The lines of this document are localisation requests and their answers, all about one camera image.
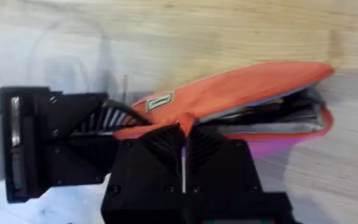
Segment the black 3d-printed part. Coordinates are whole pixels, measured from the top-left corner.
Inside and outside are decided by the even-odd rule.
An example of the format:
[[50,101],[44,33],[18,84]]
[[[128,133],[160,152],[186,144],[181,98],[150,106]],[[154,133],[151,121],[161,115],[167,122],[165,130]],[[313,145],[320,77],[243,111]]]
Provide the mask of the black 3d-printed part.
[[112,131],[148,124],[105,93],[64,95],[44,87],[1,88],[0,110],[11,203],[53,186],[102,183],[118,145]]

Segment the wood grain surface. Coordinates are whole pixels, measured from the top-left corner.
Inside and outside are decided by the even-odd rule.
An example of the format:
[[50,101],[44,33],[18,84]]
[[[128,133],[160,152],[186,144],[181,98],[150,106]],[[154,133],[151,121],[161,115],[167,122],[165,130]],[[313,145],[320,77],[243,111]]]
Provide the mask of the wood grain surface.
[[[319,89],[336,124],[257,160],[264,188],[286,190],[299,221],[358,223],[358,1],[0,0],[0,86],[107,91],[130,103],[272,60],[332,64]],[[0,182],[0,223],[102,223],[104,187],[8,205]]]

